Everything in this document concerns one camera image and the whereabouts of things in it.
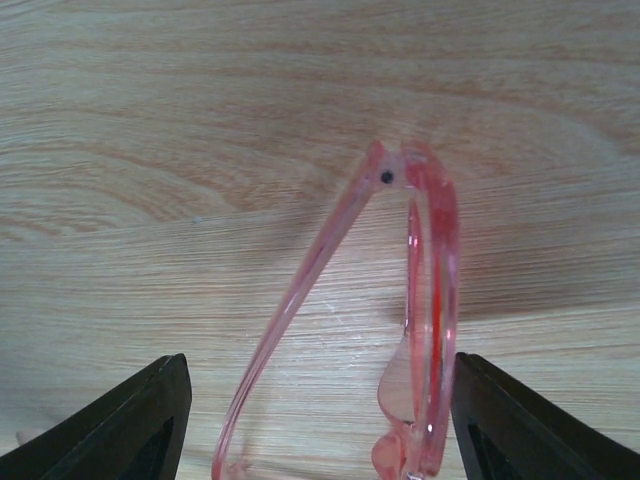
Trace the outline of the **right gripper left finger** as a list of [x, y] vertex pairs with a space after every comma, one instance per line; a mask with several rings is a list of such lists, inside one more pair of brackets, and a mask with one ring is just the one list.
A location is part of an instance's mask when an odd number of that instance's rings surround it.
[[192, 402], [184, 354], [158, 358], [1, 457], [3, 479], [173, 479]]

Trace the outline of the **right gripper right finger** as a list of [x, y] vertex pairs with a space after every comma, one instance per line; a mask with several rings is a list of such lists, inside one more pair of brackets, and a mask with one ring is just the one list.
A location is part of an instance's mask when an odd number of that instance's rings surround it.
[[456, 354], [453, 425], [468, 479], [637, 479], [639, 454], [480, 355]]

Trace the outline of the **orange transparent sunglasses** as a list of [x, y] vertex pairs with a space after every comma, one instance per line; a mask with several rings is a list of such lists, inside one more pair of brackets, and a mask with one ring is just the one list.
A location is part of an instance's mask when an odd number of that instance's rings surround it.
[[214, 479], [249, 470], [227, 454], [251, 390], [272, 353], [371, 197], [383, 189], [409, 193], [404, 330], [377, 389], [389, 431], [371, 450], [381, 479], [427, 479], [439, 473], [451, 405], [458, 321], [459, 220], [456, 191], [445, 168], [420, 141], [390, 152], [374, 140], [335, 210], [307, 251], [263, 333], [236, 390], [213, 454]]

